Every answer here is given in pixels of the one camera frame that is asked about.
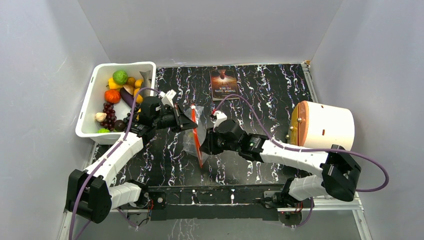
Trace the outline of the clear zip top bag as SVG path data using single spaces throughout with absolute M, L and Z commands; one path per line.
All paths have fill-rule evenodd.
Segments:
M 199 167 L 202 168 L 210 156 L 200 151 L 200 146 L 206 139 L 207 134 L 206 127 L 202 122 L 202 119 L 205 117 L 204 107 L 192 104 L 190 108 L 185 111 L 185 114 L 191 117 L 198 127 L 185 132 L 183 136 L 183 150 L 188 155 L 196 157 Z

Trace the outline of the grey toy fish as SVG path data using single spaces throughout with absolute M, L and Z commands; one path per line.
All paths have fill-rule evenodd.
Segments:
M 152 71 L 140 71 L 140 75 L 143 78 L 143 83 L 141 84 L 141 88 L 151 88 L 152 87 Z M 142 97 L 148 97 L 151 95 L 151 90 L 145 89 L 141 92 Z

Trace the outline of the green round fruit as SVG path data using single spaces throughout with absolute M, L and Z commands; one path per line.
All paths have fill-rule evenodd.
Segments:
M 117 85 L 125 85 L 128 81 L 128 74 L 124 70 L 117 70 L 112 74 L 112 79 Z

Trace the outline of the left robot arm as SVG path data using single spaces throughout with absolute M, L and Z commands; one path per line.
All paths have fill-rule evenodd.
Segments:
M 147 187 L 135 180 L 112 186 L 113 179 L 127 162 L 156 135 L 157 130 L 174 133 L 196 129 L 198 124 L 186 116 L 176 103 L 164 104 L 149 97 L 127 116 L 128 132 L 95 163 L 84 170 L 75 169 L 68 178 L 65 209 L 94 223 L 101 223 L 112 209 L 130 204 L 148 205 Z

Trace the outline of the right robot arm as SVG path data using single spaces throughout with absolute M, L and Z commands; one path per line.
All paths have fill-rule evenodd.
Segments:
M 280 164 L 308 172 L 309 176 L 289 178 L 284 184 L 278 199 L 288 207 L 317 196 L 351 202 L 361 173 L 359 164 L 339 145 L 324 151 L 296 148 L 266 135 L 247 133 L 231 119 L 208 128 L 199 149 L 208 155 L 233 151 L 251 162 Z

